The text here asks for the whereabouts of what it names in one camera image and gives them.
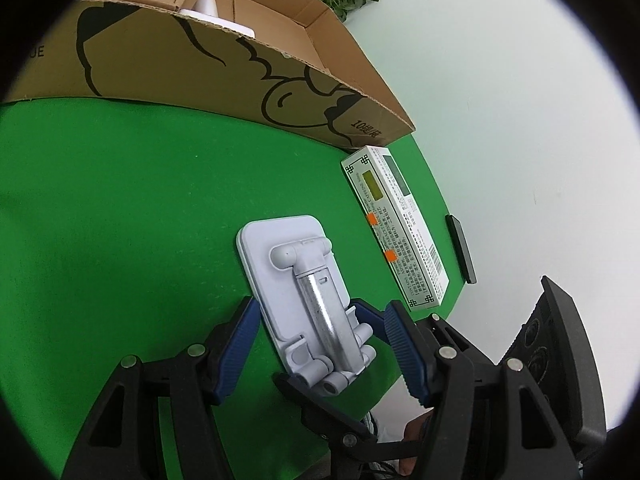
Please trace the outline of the person's hand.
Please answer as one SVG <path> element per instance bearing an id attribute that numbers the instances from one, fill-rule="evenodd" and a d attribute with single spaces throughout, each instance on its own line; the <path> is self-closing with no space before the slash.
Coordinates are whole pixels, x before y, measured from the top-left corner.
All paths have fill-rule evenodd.
<path id="1" fill-rule="evenodd" d="M 413 420 L 410 420 L 410 422 L 408 422 L 408 424 L 405 426 L 402 440 L 404 442 L 421 441 L 424 437 L 426 428 L 430 423 L 433 415 L 434 415 L 434 410 L 430 408 L 425 413 L 414 418 Z M 398 472 L 402 476 L 408 476 L 413 472 L 413 469 L 414 469 L 414 466 L 416 466 L 417 460 L 418 458 L 416 456 L 402 458 L 398 462 Z"/>

